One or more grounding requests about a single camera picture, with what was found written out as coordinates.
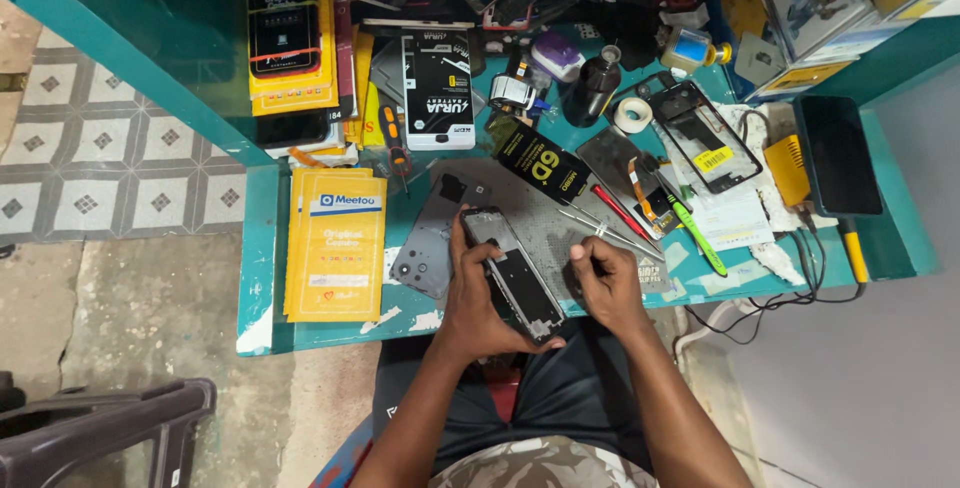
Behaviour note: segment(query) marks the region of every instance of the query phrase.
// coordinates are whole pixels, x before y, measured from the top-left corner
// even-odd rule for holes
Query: gray silicone mat
[[[561,207],[558,202],[508,171],[491,157],[441,160],[431,168],[431,181],[436,181],[437,174],[447,168],[462,171],[475,179],[482,179],[491,188],[493,193],[490,204],[499,207],[510,221],[510,226],[516,232],[517,238],[523,243],[536,269],[539,270],[547,287],[557,299],[580,298],[576,280],[568,265],[570,246],[580,242],[586,236],[595,235],[596,229],[571,220],[557,209],[562,208],[565,212],[591,221],[589,217],[581,215],[572,206]],[[587,189],[583,190],[580,197],[573,200],[573,205],[610,224],[630,240],[643,243],[643,240],[634,235],[617,214],[591,193],[592,185],[592,182],[587,184]],[[611,240],[610,243],[619,248],[630,248],[618,241]],[[647,256],[640,249],[632,248],[632,251],[636,255],[636,260],[642,264],[639,270],[643,291],[645,293],[669,291],[670,276],[667,273],[666,263]]]

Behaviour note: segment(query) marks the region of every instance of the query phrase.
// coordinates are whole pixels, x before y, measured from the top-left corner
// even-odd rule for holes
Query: gray plastic stool
[[[180,379],[147,391],[90,396],[68,389],[0,414],[0,488],[49,488],[78,466],[152,440],[150,488],[186,488],[193,431],[217,387]]]

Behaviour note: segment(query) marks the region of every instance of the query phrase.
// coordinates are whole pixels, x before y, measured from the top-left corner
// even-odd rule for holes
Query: white tape roll
[[[630,118],[630,112],[636,119]],[[640,98],[626,98],[620,101],[613,113],[613,124],[627,134],[639,134],[654,118],[654,111],[650,104]]]

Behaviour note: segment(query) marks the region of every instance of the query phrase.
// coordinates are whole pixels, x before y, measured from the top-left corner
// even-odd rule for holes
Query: white wall
[[[960,66],[873,105],[942,273],[786,306],[724,347],[762,459],[822,488],[958,486]]]

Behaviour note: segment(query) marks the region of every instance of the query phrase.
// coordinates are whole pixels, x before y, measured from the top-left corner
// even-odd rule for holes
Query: hand
[[[602,269],[598,274],[594,261]],[[643,309],[637,258],[596,236],[570,247],[570,264],[580,281],[586,309],[616,336],[651,325]]]
[[[466,205],[462,206],[461,211],[466,208]],[[503,252],[488,243],[467,249],[467,237],[458,212],[450,228],[453,279],[446,293],[443,322],[431,345],[431,349],[437,348],[440,352],[441,359],[459,362],[466,367],[474,360],[492,355],[514,352],[541,354],[551,348],[567,345],[563,338],[554,337],[537,347],[528,337],[500,319],[491,301],[483,261],[501,256]]]

